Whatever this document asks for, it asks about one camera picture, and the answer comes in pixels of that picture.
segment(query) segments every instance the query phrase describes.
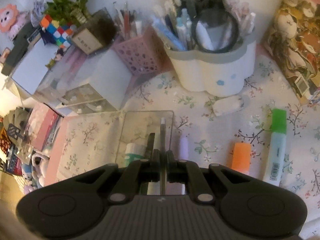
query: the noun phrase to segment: stuffed animal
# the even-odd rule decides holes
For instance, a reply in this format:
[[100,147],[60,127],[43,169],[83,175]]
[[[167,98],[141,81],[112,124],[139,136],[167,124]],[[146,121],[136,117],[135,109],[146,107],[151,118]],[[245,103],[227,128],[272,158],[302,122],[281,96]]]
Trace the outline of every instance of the stuffed animal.
[[27,195],[27,194],[29,194],[30,192],[32,192],[32,191],[35,191],[36,189],[37,189],[37,187],[35,187],[35,186],[33,186],[32,185],[33,184],[33,182],[32,181],[25,181],[25,185],[24,185],[24,187],[23,187],[23,193],[24,193],[24,195]]
[[33,177],[32,177],[32,165],[22,164],[21,168],[22,168],[22,176],[26,180],[31,181],[33,179]]
[[32,156],[32,166],[33,166],[33,171],[32,171],[32,176],[33,178],[37,181],[39,180],[39,184],[41,187],[44,187],[44,180],[46,177],[47,169],[49,165],[49,158],[45,155],[35,153]]
[[5,8],[0,9],[0,30],[3,33],[8,32],[11,41],[27,22],[29,22],[29,13],[20,13],[16,5],[8,4]]

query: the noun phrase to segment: potted plant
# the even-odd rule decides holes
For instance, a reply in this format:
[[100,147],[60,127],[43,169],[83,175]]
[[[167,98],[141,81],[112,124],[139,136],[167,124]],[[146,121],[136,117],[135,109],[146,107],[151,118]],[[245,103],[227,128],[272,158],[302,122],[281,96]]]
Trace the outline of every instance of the potted plant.
[[60,25],[72,22],[79,27],[91,18],[86,6],[87,2],[88,0],[52,0],[52,2],[47,2],[45,14],[59,21]]

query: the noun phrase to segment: small picture frame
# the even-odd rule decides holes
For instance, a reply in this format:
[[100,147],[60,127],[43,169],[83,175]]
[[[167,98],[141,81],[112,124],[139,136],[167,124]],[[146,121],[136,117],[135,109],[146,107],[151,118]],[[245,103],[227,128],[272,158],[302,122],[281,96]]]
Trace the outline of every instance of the small picture frame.
[[5,48],[3,53],[1,54],[0,57],[0,63],[4,64],[4,62],[6,61],[8,55],[10,54],[11,50],[9,48]]

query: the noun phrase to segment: rubik's cube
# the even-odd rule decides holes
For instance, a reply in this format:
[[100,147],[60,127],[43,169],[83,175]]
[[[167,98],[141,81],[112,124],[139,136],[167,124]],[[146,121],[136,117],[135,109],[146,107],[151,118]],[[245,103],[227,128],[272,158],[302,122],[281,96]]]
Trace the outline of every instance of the rubik's cube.
[[67,37],[77,29],[75,25],[68,23],[67,25],[60,26],[60,23],[53,20],[48,14],[41,20],[40,25],[52,34],[60,48],[69,48],[71,46]]

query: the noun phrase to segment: metal screw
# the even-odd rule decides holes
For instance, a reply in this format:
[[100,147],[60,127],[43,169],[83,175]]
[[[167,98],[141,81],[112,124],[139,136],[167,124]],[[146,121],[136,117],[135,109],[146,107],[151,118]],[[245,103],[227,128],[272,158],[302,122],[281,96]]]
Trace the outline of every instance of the metal screw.
[[121,202],[125,200],[125,195],[121,193],[115,193],[110,196],[110,200],[113,202]]
[[198,200],[201,202],[210,202],[213,200],[213,196],[210,194],[201,194],[198,196]]

